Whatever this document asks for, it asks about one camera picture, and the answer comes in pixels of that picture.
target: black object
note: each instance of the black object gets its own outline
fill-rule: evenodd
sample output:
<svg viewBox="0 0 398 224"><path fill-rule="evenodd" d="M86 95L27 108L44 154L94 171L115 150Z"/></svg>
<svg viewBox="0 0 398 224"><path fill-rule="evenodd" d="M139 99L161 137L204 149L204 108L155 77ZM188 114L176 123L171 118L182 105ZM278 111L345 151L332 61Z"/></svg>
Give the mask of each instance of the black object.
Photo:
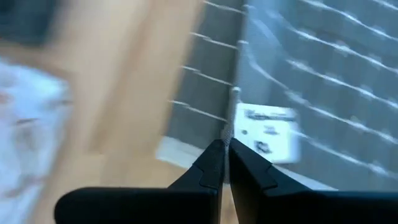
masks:
<svg viewBox="0 0 398 224"><path fill-rule="evenodd" d="M219 223L224 144L212 142L167 189L85 188L64 195L55 221L69 223ZM320 192L281 173L232 139L230 181L240 223L396 223L398 194Z"/></svg>
<svg viewBox="0 0 398 224"><path fill-rule="evenodd" d="M42 44L57 0L0 0L0 38Z"/></svg>

